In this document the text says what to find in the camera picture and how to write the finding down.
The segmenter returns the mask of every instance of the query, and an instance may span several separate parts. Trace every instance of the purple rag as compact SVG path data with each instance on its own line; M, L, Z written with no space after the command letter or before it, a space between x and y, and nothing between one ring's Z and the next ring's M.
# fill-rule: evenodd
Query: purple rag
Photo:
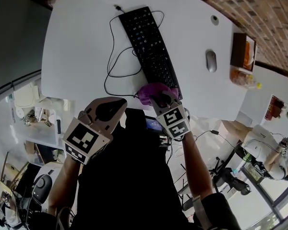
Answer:
M176 97L178 97L178 89L170 89L168 86L165 84L162 84L160 82L153 82L149 83L148 85L143 86L139 91L138 91L138 97L140 99L140 102L143 105L150 105L150 97L153 96L155 98L159 98L159 94L162 91L169 91L172 92Z

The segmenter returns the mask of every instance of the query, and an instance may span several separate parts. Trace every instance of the black keyboard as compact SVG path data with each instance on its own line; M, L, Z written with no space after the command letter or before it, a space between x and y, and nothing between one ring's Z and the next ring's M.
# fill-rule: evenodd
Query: black keyboard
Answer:
M178 88L182 94L172 62L152 13L148 7L119 16L149 83L161 82L169 88Z

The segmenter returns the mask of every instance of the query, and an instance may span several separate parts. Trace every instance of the gray mouse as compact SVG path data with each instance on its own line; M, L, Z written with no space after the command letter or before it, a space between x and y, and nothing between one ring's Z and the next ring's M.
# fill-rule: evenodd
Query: gray mouse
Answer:
M208 71L210 72L215 72L217 69L216 54L212 50L209 50L206 52L206 66L207 66Z

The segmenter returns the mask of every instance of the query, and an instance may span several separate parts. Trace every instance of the person in white shirt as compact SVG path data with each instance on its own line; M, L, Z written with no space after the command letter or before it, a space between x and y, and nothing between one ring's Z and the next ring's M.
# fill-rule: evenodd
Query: person in white shirt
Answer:
M282 148L268 130L260 125L246 127L237 121L222 122L229 133L243 141L241 146L258 162L262 162L275 180L288 176L288 154L282 156Z

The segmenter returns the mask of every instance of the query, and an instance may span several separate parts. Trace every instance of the plastic bottle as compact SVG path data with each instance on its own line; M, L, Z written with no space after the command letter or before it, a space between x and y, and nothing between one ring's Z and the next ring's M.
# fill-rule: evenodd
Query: plastic bottle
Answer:
M230 80L238 85L242 86L246 89L261 89L261 83L257 82L255 77L252 74L246 73L244 71L240 71L238 69L230 70Z

